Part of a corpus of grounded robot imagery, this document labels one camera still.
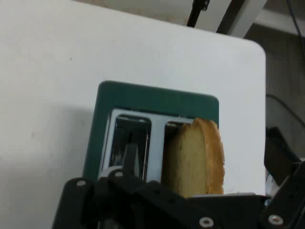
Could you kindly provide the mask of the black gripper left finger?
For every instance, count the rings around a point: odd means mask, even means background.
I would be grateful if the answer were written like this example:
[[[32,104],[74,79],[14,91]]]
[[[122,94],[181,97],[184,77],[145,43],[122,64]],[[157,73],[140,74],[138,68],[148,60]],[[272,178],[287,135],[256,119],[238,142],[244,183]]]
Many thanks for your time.
[[[220,213],[204,209],[156,181],[134,175],[138,147],[128,144],[121,169],[94,181],[83,177],[64,185],[52,227],[95,229],[108,219],[127,229],[224,229]]]

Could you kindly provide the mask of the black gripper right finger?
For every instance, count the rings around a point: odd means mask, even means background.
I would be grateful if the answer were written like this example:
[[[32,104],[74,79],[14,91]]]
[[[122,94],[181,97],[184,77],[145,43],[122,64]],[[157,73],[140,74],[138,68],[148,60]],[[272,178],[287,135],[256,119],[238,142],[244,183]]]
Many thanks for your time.
[[[278,191],[261,215],[264,229],[305,227],[305,163],[292,152],[279,129],[266,129],[264,165]]]

